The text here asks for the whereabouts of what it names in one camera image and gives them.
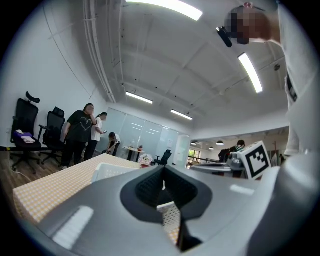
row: glass wall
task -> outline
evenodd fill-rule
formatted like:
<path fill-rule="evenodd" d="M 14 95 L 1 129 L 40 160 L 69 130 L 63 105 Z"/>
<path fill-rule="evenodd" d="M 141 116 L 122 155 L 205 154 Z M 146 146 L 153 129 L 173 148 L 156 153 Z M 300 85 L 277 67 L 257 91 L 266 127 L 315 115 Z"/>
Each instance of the glass wall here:
<path fill-rule="evenodd" d="M 150 154 L 153 159 L 157 159 L 157 147 L 161 137 L 161 131 L 161 125 L 145 121 L 139 145 L 142 145 L 143 151 Z"/>
<path fill-rule="evenodd" d="M 169 129 L 167 127 L 162 127 L 162 132 L 160 136 L 160 141 L 156 149 L 156 155 L 161 159 L 166 152 L 166 150 L 171 150 L 172 155 L 168 159 L 168 164 L 172 165 L 174 161 L 174 155 L 177 147 L 179 133 L 175 130 Z"/>
<path fill-rule="evenodd" d="M 115 133 L 120 136 L 121 144 L 117 150 L 116 156 L 119 158 L 127 159 L 129 151 L 123 147 L 132 146 L 137 148 L 143 146 L 143 151 L 146 154 L 152 155 L 153 159 L 161 159 L 166 150 L 171 150 L 171 157 L 168 164 L 174 163 L 175 152 L 178 143 L 178 137 L 186 138 L 187 135 L 179 134 L 176 130 L 168 127 L 146 121 L 136 116 L 126 114 L 112 108 L 107 111 L 107 119 L 102 122 L 102 130 L 107 131 L 106 134 L 101 136 L 101 140 L 96 146 L 96 150 L 102 152 L 107 149 L 109 143 L 109 133 Z M 179 144 L 179 157 L 177 162 L 185 159 L 187 161 L 188 150 L 190 143 Z M 132 154 L 132 161 L 136 161 L 137 154 Z"/>
<path fill-rule="evenodd" d="M 139 143 L 144 125 L 145 125 L 145 120 L 129 114 L 126 115 L 125 121 L 123 123 L 122 129 L 119 134 L 121 139 L 121 144 L 116 153 L 117 157 L 123 158 L 123 159 L 128 158 L 129 150 L 123 148 L 124 146 L 133 147 L 135 149 L 138 147 L 138 143 Z M 132 154 L 131 159 L 132 160 L 136 159 L 135 153 Z"/>

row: door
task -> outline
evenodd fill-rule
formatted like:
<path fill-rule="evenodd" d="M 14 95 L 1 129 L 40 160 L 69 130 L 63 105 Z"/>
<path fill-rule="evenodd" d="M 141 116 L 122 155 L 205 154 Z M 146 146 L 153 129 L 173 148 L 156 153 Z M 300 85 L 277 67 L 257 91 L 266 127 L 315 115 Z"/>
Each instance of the door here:
<path fill-rule="evenodd" d="M 183 167 L 183 168 L 186 167 L 189 148 L 190 148 L 189 136 L 185 134 L 179 135 L 175 154 L 174 154 L 174 160 L 173 160 L 176 166 Z"/>

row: window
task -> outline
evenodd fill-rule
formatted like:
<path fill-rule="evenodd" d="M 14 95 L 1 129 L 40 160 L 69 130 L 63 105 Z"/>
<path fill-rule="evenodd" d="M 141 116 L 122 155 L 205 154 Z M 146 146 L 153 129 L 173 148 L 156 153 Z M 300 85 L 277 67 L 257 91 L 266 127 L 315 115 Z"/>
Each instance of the window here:
<path fill-rule="evenodd" d="M 189 149 L 187 162 L 188 163 L 199 162 L 199 159 L 198 159 L 199 157 L 200 157 L 200 151 Z"/>

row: black t-shirt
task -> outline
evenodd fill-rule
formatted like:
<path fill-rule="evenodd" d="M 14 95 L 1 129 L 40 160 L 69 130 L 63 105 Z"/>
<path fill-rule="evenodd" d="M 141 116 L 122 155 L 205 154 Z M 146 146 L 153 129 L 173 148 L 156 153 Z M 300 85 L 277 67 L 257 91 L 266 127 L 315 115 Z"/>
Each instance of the black t-shirt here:
<path fill-rule="evenodd" d="M 76 142 L 88 142 L 91 136 L 92 121 L 89 114 L 82 110 L 73 113 L 67 121 L 71 124 L 69 133 L 66 136 L 67 140 Z"/>

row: woman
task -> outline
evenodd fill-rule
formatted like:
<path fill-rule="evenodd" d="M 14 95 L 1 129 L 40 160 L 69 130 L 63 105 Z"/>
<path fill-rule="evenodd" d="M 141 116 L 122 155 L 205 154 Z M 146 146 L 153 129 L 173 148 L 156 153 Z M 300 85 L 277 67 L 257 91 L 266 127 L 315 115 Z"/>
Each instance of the woman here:
<path fill-rule="evenodd" d="M 96 125 L 92 126 L 91 128 L 91 140 L 88 143 L 88 146 L 86 147 L 85 154 L 84 154 L 84 160 L 89 160 L 94 156 L 96 146 L 98 142 L 100 141 L 101 134 L 105 134 L 106 131 L 102 131 L 102 121 L 105 121 L 107 119 L 107 113 L 102 112 L 100 115 L 98 115 L 96 119 Z"/>
<path fill-rule="evenodd" d="M 113 150 L 112 155 L 115 157 L 119 148 L 119 145 L 121 143 L 120 136 L 118 134 L 115 134 L 114 132 L 110 132 L 109 134 L 109 144 L 108 148 L 106 150 L 107 154 L 110 154 Z"/>
<path fill-rule="evenodd" d="M 94 117 L 94 105 L 91 103 L 85 105 L 83 110 L 78 110 L 68 119 L 63 138 L 66 139 L 61 159 L 62 170 L 70 165 L 72 155 L 74 154 L 74 164 L 80 163 L 82 151 L 89 140 L 91 126 L 97 124 Z"/>

